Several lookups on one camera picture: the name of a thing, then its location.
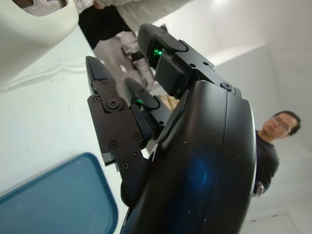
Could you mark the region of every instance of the blue plastic container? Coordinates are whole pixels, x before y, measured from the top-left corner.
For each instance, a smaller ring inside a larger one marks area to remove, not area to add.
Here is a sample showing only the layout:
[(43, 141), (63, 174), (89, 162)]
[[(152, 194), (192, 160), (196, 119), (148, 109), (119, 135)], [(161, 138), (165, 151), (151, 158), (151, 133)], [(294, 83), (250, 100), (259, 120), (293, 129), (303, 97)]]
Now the blue plastic container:
[(0, 234), (112, 234), (117, 220), (111, 190), (90, 153), (0, 198)]

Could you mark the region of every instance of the robotic hand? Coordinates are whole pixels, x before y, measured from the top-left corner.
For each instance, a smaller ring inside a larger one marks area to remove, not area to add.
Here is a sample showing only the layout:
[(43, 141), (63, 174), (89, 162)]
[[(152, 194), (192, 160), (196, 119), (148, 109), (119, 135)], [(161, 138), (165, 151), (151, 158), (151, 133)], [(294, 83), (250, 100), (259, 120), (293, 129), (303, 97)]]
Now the robotic hand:
[[(211, 62), (160, 28), (142, 25), (138, 43), (156, 80), (180, 99), (172, 113), (132, 79), (125, 81), (128, 106), (105, 66), (86, 59), (102, 158), (120, 170), (129, 207), (120, 233), (239, 233), (255, 176), (249, 103)], [(145, 159), (141, 149), (153, 139)]]

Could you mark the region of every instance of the man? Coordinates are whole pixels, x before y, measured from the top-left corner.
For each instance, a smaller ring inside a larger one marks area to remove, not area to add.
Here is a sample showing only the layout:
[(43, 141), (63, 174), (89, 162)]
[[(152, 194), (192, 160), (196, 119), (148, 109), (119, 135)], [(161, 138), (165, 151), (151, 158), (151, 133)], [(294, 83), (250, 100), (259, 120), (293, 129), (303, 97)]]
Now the man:
[(257, 170), (254, 193), (263, 185), (268, 190), (277, 171), (279, 159), (273, 141), (295, 134), (301, 127), (301, 119), (291, 111), (282, 111), (267, 120), (262, 130), (256, 132)]
[(100, 40), (112, 38), (122, 31), (137, 32), (141, 24), (153, 23), (189, 1), (95, 0), (94, 5), (79, 15), (79, 26), (94, 49)]

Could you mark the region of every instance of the screw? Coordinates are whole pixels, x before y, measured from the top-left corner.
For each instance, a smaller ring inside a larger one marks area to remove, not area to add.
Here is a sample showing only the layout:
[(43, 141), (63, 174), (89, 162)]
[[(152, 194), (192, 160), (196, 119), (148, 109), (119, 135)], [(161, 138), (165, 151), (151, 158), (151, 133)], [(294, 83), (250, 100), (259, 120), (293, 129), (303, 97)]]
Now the screw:
[(119, 101), (117, 98), (110, 98), (107, 102), (106, 105), (109, 109), (114, 110), (117, 109), (119, 106)]
[(138, 150), (133, 150), (133, 151), (132, 151), (132, 154), (133, 154), (134, 156), (138, 156)]
[(139, 141), (139, 140), (141, 140), (141, 135), (139, 134), (139, 133), (135, 133), (134, 135), (133, 135), (133, 139), (134, 140), (136, 140), (136, 141)]
[(109, 142), (108, 146), (110, 149), (115, 149), (115, 148), (117, 148), (118, 144), (116, 141), (111, 141), (111, 142)]
[(99, 97), (94, 97), (94, 98), (93, 98), (93, 101), (94, 101), (94, 102), (99, 102), (99, 101), (101, 101), (101, 99), (100, 99)]
[(227, 82), (222, 82), (221, 83), (221, 87), (222, 88), (225, 88), (227, 91), (232, 91), (233, 90), (233, 86), (231, 86), (229, 83), (227, 83)]
[(129, 168), (129, 164), (128, 163), (123, 163), (122, 164), (122, 168), (124, 169), (124, 170), (127, 170), (128, 168)]

